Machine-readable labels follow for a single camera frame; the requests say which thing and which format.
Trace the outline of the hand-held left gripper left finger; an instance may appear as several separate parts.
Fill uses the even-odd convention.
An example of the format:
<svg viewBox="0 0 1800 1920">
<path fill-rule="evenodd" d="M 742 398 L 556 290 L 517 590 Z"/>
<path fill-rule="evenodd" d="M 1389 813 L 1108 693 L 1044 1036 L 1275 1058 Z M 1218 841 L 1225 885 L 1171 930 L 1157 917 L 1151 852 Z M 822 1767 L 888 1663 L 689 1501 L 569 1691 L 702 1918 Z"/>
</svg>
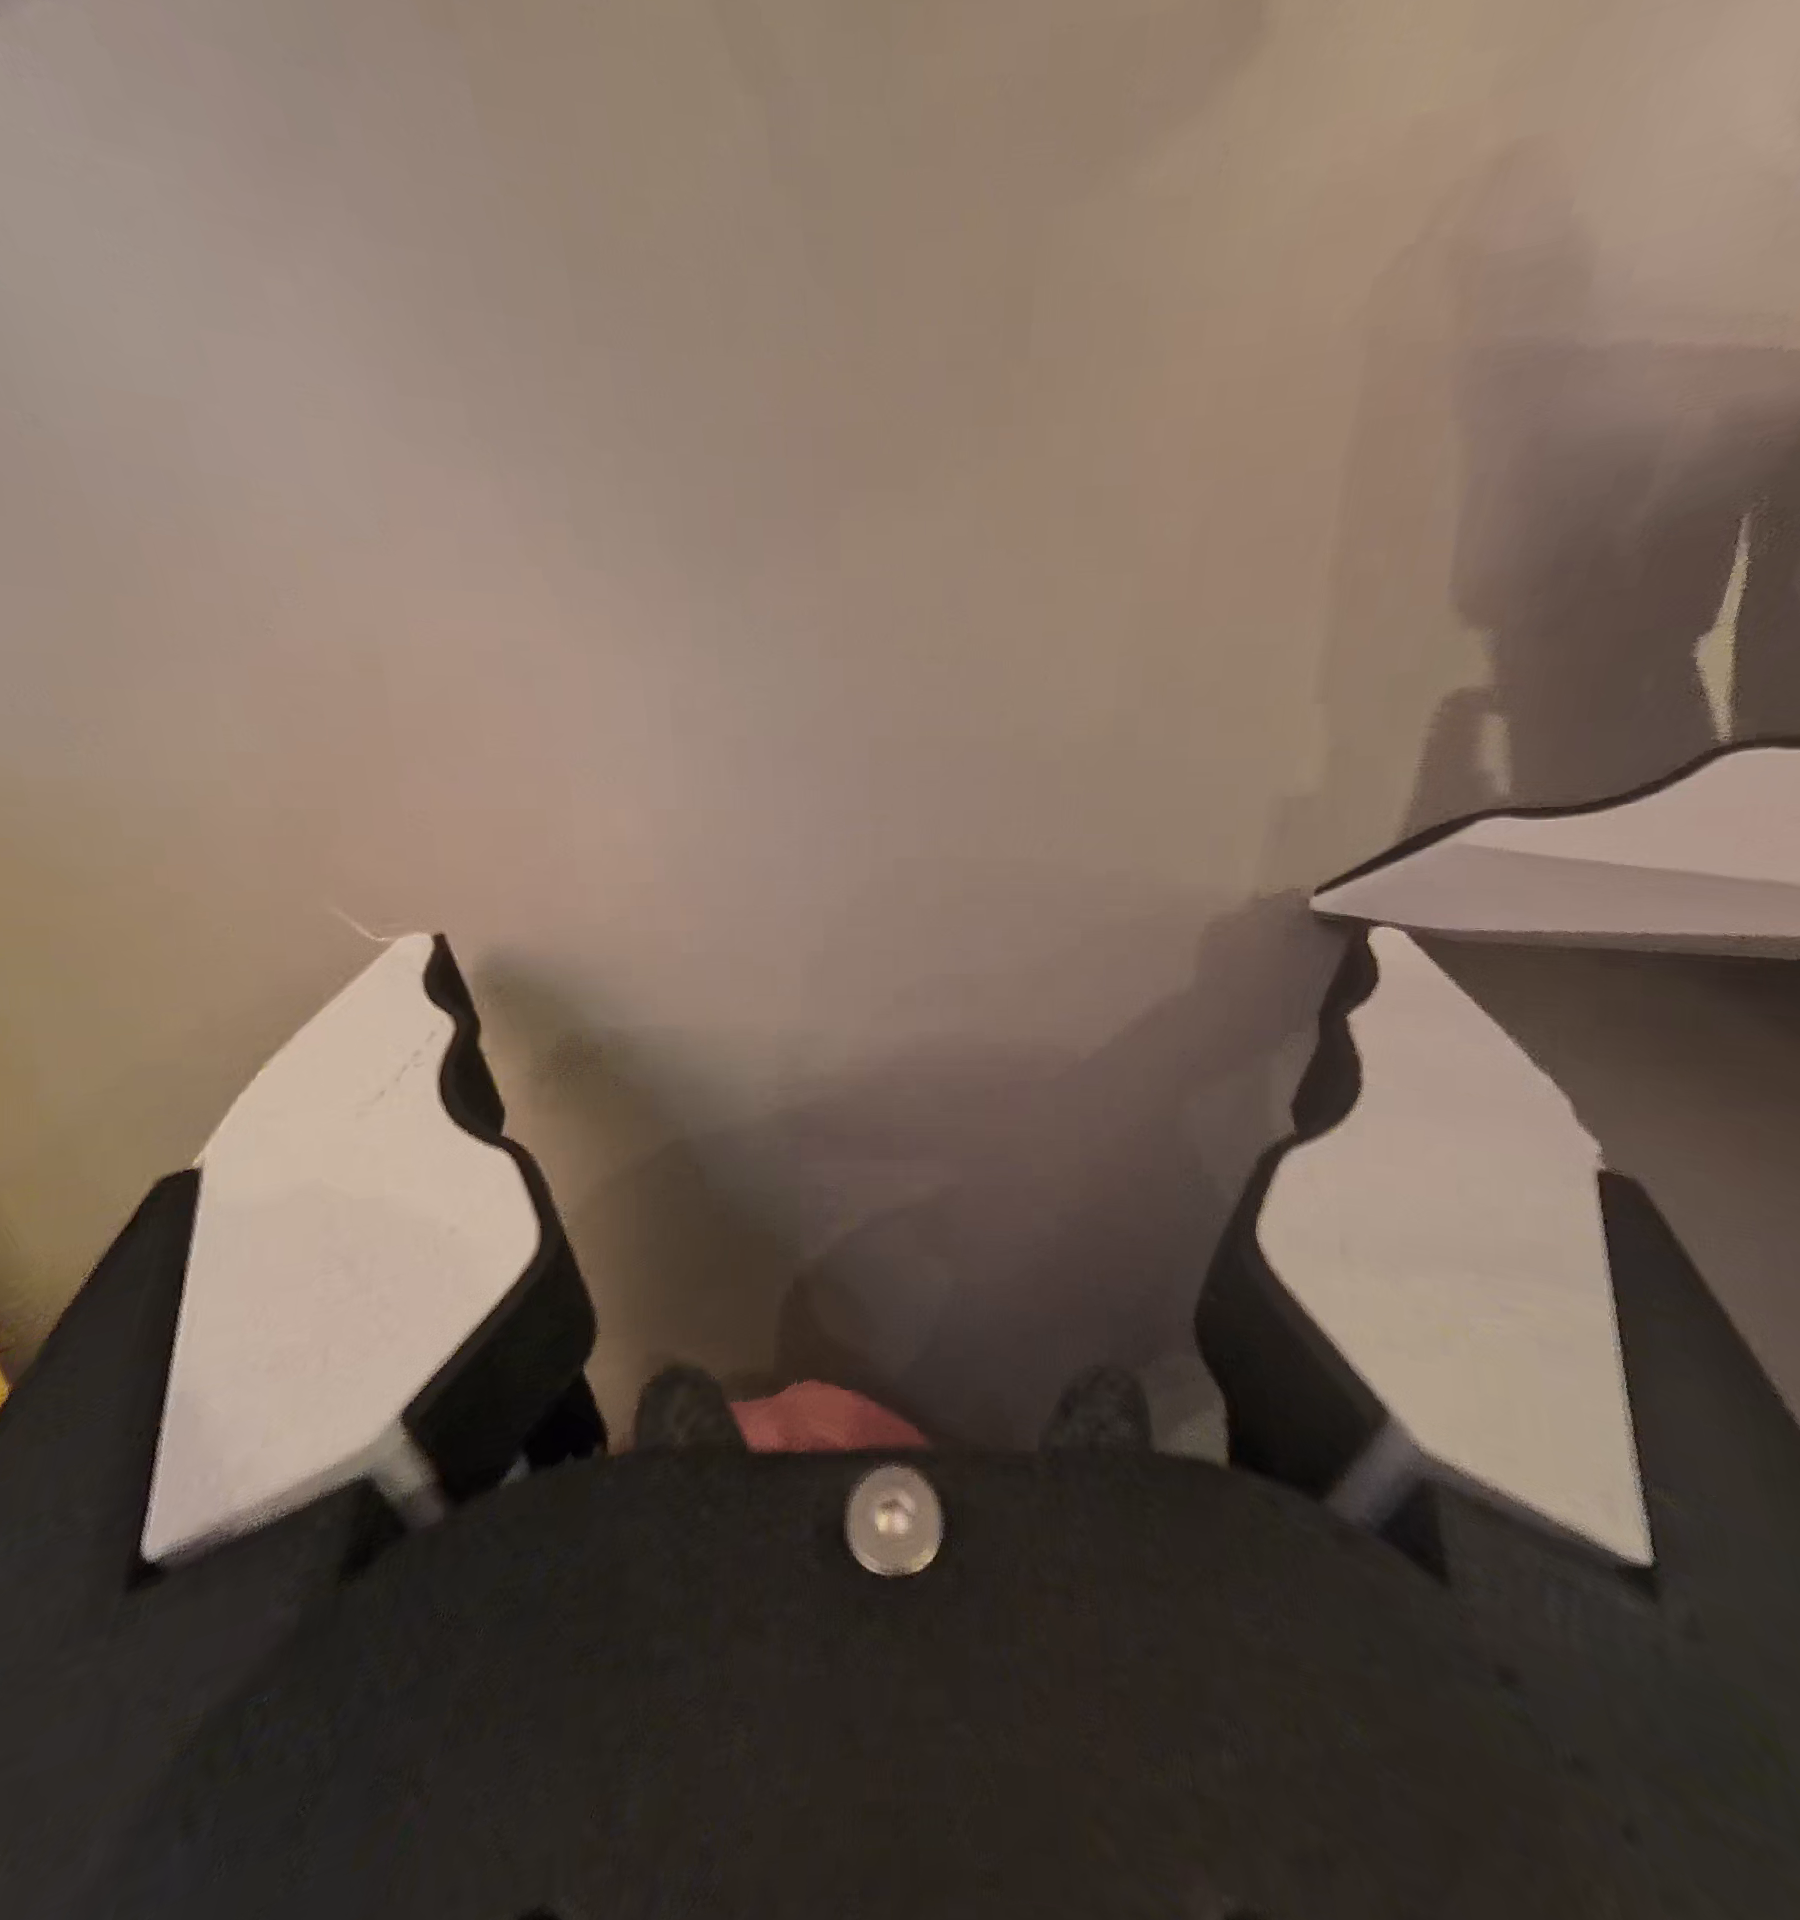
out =
<svg viewBox="0 0 1800 1920">
<path fill-rule="evenodd" d="M 409 1525 L 605 1449 L 597 1316 L 480 1015 L 407 932 L 201 1147 L 142 1529 L 181 1564 L 352 1483 Z"/>
</svg>

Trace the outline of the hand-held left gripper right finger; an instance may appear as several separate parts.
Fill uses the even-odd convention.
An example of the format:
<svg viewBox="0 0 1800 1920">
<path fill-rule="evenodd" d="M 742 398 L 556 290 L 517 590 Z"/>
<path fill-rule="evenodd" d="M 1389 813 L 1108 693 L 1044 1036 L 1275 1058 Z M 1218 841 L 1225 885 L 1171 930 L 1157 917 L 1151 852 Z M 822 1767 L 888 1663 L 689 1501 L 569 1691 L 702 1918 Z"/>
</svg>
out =
<svg viewBox="0 0 1800 1920">
<path fill-rule="evenodd" d="M 1195 1309 L 1230 1460 L 1371 1529 L 1455 1491 L 1645 1568 L 1603 1172 L 1415 938 L 1355 932 Z"/>
</svg>

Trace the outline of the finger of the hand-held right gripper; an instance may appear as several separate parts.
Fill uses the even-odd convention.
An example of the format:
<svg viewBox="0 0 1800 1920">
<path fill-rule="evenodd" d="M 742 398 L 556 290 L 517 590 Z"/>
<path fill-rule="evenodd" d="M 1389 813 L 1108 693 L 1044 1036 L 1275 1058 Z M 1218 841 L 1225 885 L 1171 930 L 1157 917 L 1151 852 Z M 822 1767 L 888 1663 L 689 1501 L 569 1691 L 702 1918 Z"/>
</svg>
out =
<svg viewBox="0 0 1800 1920">
<path fill-rule="evenodd" d="M 1611 799 L 1426 829 L 1311 907 L 1457 941 L 1800 962 L 1800 739 L 1718 746 Z"/>
</svg>

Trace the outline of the person's left hand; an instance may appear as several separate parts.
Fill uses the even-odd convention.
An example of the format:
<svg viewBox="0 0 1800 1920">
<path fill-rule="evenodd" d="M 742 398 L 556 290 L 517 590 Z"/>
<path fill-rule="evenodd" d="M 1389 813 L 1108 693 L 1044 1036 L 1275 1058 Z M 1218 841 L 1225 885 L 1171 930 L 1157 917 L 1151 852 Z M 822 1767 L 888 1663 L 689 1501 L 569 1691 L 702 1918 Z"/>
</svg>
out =
<svg viewBox="0 0 1800 1920">
<path fill-rule="evenodd" d="M 931 1443 L 886 1405 L 819 1380 L 731 1400 L 730 1409 L 749 1453 L 914 1453 Z"/>
</svg>

